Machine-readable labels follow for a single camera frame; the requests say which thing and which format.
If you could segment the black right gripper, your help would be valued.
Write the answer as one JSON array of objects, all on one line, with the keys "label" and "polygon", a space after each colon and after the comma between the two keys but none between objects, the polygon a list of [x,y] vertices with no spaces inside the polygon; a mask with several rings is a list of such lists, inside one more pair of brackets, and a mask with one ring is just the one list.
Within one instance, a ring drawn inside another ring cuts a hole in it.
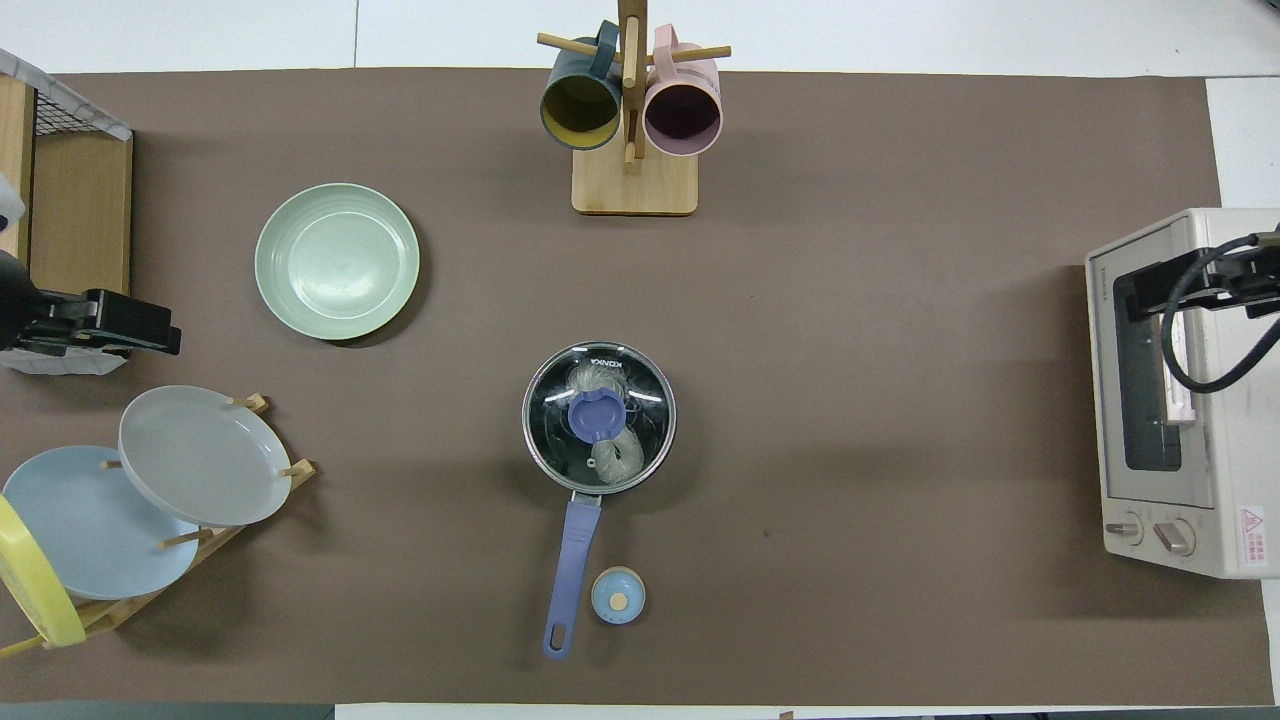
[{"label": "black right gripper", "polygon": [[[1193,273],[1175,305],[1175,313],[1192,309],[1216,311],[1226,306],[1226,297],[1245,309],[1249,319],[1277,313],[1279,309],[1279,233],[1262,232],[1249,236],[1252,245],[1225,256],[1225,287],[1212,273],[1212,266]],[[1162,316],[1171,292],[1190,268],[1189,264],[1152,264],[1117,279],[1124,292],[1117,292],[1117,314],[1126,322],[1139,323]]]}]

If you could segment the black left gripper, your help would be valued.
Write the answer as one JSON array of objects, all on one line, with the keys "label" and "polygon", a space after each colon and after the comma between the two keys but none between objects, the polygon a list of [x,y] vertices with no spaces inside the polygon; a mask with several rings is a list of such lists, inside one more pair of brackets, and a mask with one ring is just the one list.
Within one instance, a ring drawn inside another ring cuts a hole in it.
[{"label": "black left gripper", "polygon": [[[90,336],[83,322],[93,316],[95,325],[142,327]],[[91,290],[90,296],[38,292],[38,299],[20,301],[20,350],[54,357],[63,357],[69,348],[148,350],[175,356],[183,336],[170,324],[169,307],[110,290]]]}]

